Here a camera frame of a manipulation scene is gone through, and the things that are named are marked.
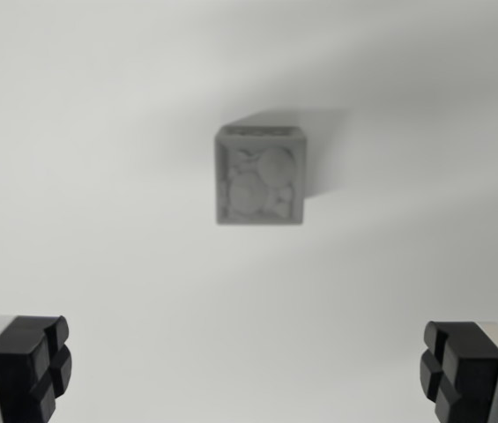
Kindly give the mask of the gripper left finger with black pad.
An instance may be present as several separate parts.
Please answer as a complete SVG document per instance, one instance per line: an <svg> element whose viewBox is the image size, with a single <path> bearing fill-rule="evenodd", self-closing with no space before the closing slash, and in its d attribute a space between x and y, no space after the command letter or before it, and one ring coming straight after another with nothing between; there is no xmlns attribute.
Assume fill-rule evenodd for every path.
<svg viewBox="0 0 498 423"><path fill-rule="evenodd" d="M69 333L62 315L0 315L0 422L50 421L71 379Z"/></svg>

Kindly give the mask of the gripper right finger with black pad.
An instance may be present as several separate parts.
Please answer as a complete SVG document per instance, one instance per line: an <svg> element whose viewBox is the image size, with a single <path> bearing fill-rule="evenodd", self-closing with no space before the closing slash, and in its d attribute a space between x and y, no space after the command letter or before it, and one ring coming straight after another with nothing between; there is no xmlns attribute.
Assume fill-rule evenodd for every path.
<svg viewBox="0 0 498 423"><path fill-rule="evenodd" d="M498 323L430 321L424 342L420 384L438 420L498 422Z"/></svg>

